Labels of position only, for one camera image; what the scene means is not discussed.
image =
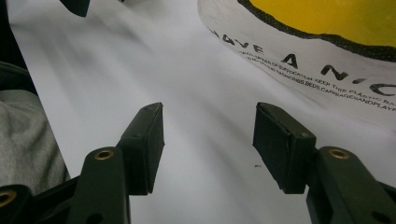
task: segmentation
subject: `brass rivet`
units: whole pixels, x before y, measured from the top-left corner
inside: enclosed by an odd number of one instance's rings
[[[95,154],[95,159],[98,161],[104,161],[114,156],[114,152],[112,150],[102,150]]]
[[[17,197],[17,192],[12,189],[0,191],[0,208],[14,201]]]
[[[340,159],[340,160],[347,160],[349,159],[349,154],[344,150],[333,148],[329,150],[330,155],[333,157]]]

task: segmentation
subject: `gray fabric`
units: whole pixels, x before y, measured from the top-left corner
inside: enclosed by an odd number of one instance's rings
[[[38,97],[29,91],[0,91],[0,186],[23,184],[37,194],[67,177]]]

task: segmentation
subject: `black printed letter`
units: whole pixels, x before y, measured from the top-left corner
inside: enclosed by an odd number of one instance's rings
[[[393,87],[396,88],[396,85],[389,85],[389,84],[373,84],[370,86],[370,90],[373,92],[383,95],[383,96],[394,96],[395,94],[386,94],[382,91],[379,90],[379,88],[384,88],[384,87]]]
[[[223,40],[224,40],[224,42],[227,42],[227,43],[230,43],[232,45],[235,45],[235,43],[227,35],[223,36]]]
[[[321,74],[323,75],[323,76],[326,76],[326,74],[330,71],[330,70],[332,70],[332,72],[334,73],[334,75],[335,75],[335,78],[337,79],[337,80],[339,80],[339,81],[341,81],[341,80],[344,80],[344,78],[346,78],[347,76],[349,76],[347,73],[345,73],[345,72],[343,72],[343,73],[339,73],[339,72],[337,72],[331,65],[326,65],[326,66],[324,66],[324,68],[321,70]]]
[[[295,69],[298,69],[297,59],[294,54],[289,54],[288,56],[286,56],[286,58],[282,61],[282,63],[286,63],[288,65],[293,66]]]

